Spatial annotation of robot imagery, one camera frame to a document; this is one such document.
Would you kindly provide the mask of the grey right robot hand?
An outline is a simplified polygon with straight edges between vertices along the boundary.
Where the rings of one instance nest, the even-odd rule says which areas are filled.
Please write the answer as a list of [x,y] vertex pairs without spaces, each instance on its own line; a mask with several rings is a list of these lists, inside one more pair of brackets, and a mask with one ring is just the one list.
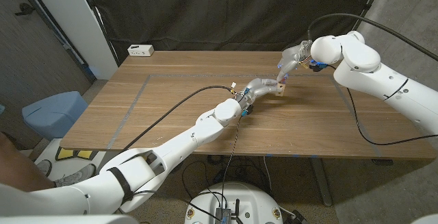
[[277,64],[280,69],[276,80],[281,82],[285,76],[293,69],[295,69],[300,62],[311,55],[312,40],[304,40],[299,45],[289,47],[281,53],[281,59]]

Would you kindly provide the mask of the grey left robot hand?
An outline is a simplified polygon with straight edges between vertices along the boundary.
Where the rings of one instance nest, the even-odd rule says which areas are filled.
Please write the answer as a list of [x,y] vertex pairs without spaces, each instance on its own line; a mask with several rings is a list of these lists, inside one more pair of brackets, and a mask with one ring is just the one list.
[[275,79],[256,78],[250,81],[243,90],[236,94],[236,101],[239,103],[241,110],[247,109],[258,97],[266,94],[282,95],[285,84]]

